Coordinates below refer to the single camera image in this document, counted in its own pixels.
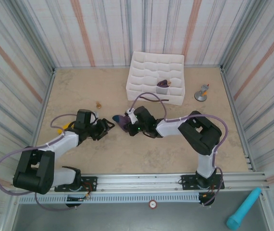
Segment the wooden board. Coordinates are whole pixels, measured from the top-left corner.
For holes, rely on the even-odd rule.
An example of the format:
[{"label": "wooden board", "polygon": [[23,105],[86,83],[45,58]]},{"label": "wooden board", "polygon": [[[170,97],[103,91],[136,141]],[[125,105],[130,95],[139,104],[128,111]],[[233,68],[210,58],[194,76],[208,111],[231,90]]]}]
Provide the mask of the wooden board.
[{"label": "wooden board", "polygon": [[[64,69],[58,70],[43,119],[38,144],[58,135],[50,121],[79,109],[98,111],[100,118],[112,121],[113,115],[123,114],[132,101],[127,100],[125,85],[128,68],[122,69]],[[247,171],[246,160],[218,68],[186,68],[186,94],[182,106],[166,104],[167,118],[184,117],[193,110],[223,119],[229,135],[219,148],[216,165],[226,172]],[[194,93],[202,84],[209,84],[208,99],[198,102]],[[102,105],[96,108],[96,101]],[[138,101],[135,108],[145,106],[155,118],[164,115],[160,103]],[[73,116],[61,118],[55,125],[64,125]],[[212,120],[223,132],[224,127]],[[151,139],[143,134],[130,137],[118,126],[100,141],[86,140],[68,151],[56,162],[57,166],[72,166],[82,173],[178,173],[195,172],[198,157],[183,136]]]}]

